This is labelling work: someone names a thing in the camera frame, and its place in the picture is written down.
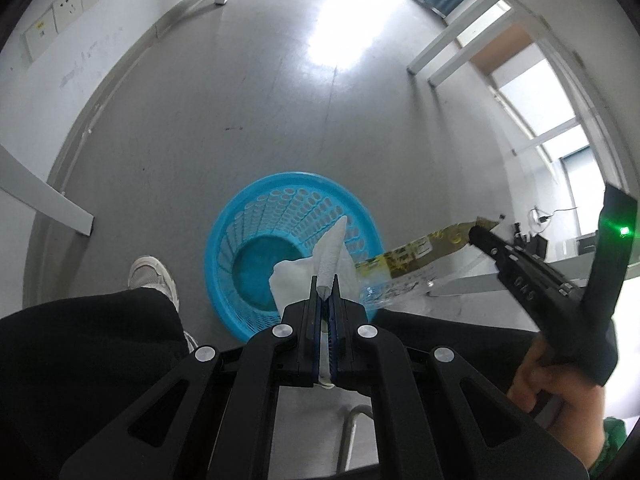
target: white tissue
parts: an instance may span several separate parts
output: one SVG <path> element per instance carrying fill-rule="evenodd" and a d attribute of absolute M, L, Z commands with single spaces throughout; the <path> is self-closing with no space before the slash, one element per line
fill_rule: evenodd
<path fill-rule="evenodd" d="M 342 216 L 316 243 L 312 257 L 283 261 L 273 267 L 269 286 L 280 316 L 291 303 L 308 300 L 311 278 L 318 276 L 316 290 L 323 299 L 329 297 L 334 286 L 334 276 L 340 281 L 340 296 L 359 301 L 360 288 L 353 260 L 344 245 L 347 217 Z"/>

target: laundry basket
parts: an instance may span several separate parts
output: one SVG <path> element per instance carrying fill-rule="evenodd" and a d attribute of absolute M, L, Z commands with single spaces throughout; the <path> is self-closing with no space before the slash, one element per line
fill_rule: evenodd
<path fill-rule="evenodd" d="M 311 173 L 278 173 L 245 187 L 216 221 L 205 253 L 209 299 L 243 342 L 278 324 L 269 277 L 283 260 L 311 256 L 316 242 L 347 215 L 345 244 L 355 262 L 382 252 L 369 212 L 349 191 Z"/>

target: human hand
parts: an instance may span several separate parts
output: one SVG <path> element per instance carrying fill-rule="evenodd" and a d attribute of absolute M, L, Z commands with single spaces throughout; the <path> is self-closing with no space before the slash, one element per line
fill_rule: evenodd
<path fill-rule="evenodd" d="M 507 397 L 527 413 L 535 407 L 541 390 L 562 397 L 564 404 L 547 431 L 588 469 L 597 460 L 605 441 L 604 389 L 577 367 L 540 366 L 538 361 L 547 349 L 547 342 L 539 334 L 516 371 Z"/>

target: silver screw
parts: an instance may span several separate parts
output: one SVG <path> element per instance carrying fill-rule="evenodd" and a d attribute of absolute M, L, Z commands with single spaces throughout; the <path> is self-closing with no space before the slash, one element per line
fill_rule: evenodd
<path fill-rule="evenodd" d="M 440 348 L 436 348 L 433 356 L 441 363 L 450 363 L 453 361 L 455 354 L 453 353 L 453 350 L 441 346 Z"/>
<path fill-rule="evenodd" d="M 360 325 L 358 327 L 358 335 L 367 339 L 371 339 L 372 337 L 378 335 L 378 329 L 371 325 Z"/>
<path fill-rule="evenodd" d="M 201 363 L 211 361 L 216 356 L 216 351 L 210 346 L 202 346 L 196 350 L 196 359 Z"/>
<path fill-rule="evenodd" d="M 276 337 L 289 337 L 293 334 L 293 329 L 290 325 L 280 324 L 276 325 L 271 329 L 271 332 Z"/>

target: white shoe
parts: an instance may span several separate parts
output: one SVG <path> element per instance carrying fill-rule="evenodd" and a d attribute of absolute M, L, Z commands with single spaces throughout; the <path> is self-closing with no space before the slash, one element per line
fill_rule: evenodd
<path fill-rule="evenodd" d="M 176 312 L 180 311 L 180 301 L 178 300 L 175 282 L 162 262 L 153 256 L 141 256 L 133 262 L 129 271 L 127 286 L 131 290 L 140 287 L 159 290 L 171 300 Z M 187 340 L 189 353 L 193 352 L 198 347 L 198 342 L 187 331 L 184 331 L 184 338 Z"/>

